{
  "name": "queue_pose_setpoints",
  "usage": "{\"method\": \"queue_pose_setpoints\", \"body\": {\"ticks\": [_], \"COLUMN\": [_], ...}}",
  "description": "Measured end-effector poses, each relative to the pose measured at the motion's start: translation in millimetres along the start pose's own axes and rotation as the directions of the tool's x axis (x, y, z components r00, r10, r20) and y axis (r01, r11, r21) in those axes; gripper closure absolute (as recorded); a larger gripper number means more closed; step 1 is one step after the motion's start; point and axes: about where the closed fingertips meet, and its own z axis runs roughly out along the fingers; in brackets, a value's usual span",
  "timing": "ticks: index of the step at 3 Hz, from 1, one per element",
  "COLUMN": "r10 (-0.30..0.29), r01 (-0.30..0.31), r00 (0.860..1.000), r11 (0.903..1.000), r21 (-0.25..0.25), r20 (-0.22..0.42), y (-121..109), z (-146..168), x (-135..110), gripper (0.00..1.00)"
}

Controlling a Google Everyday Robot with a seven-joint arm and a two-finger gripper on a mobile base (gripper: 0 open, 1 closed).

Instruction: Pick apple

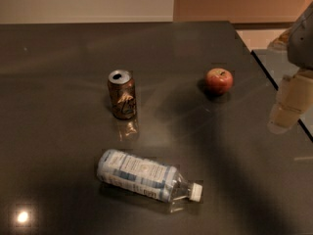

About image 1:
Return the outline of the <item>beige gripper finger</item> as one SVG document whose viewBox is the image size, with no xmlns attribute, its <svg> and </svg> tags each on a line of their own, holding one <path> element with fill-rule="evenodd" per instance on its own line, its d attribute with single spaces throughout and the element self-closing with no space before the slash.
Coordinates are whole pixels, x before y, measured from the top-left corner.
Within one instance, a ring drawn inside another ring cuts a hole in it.
<svg viewBox="0 0 313 235">
<path fill-rule="evenodd" d="M 269 43 L 267 48 L 272 51 L 284 52 L 287 50 L 291 30 L 288 28 L 282 32 L 278 37 Z"/>
<path fill-rule="evenodd" d="M 290 130 L 313 105 L 313 70 L 299 69 L 294 75 L 284 75 L 268 122 L 272 133 Z"/>
</svg>

